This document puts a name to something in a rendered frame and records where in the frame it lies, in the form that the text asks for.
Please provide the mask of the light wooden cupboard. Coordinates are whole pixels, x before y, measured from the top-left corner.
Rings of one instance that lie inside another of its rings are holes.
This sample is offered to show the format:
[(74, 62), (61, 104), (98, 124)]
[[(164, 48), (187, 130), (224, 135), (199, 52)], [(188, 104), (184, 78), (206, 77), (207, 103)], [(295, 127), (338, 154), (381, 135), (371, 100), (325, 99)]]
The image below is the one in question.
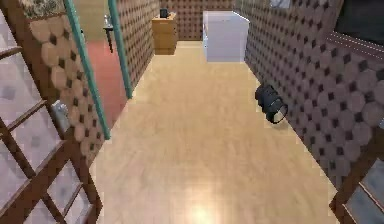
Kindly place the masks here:
[(156, 55), (173, 55), (178, 41), (177, 14), (170, 12), (167, 18), (152, 19), (154, 51)]

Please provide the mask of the white fridge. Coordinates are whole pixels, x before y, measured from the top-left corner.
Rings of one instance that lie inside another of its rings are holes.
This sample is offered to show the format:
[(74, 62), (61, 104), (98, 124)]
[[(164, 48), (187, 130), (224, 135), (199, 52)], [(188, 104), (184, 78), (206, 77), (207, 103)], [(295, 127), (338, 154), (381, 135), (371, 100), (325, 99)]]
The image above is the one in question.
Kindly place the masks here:
[(203, 49), (208, 62), (243, 62), (250, 21), (234, 11), (203, 12)]

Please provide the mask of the brown glazed room door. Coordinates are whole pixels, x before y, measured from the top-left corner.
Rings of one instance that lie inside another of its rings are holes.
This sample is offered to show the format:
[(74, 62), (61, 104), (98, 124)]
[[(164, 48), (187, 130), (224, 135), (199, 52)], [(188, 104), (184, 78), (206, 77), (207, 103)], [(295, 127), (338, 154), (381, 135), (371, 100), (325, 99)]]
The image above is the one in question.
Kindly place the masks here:
[[(64, 0), (0, 0), (0, 224), (97, 224), (84, 96)], [(69, 110), (65, 133), (56, 100)]]

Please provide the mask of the brown framed window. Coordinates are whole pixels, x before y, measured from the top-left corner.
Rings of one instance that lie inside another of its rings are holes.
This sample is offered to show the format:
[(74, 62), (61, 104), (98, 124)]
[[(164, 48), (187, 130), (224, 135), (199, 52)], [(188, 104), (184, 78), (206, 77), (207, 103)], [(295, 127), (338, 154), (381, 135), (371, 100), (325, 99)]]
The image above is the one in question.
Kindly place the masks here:
[(384, 60), (384, 0), (341, 0), (330, 37)]

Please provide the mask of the teal door frame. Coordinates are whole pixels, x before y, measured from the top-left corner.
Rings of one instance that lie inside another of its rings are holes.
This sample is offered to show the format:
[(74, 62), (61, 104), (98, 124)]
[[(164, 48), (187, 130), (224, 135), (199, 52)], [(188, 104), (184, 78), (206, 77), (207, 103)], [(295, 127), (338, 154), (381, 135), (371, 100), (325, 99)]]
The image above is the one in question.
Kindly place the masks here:
[[(132, 97), (116, 0), (64, 0), (64, 5), (102, 132), (109, 140), (112, 128)], [(113, 52), (103, 29), (105, 14), (113, 25)]]

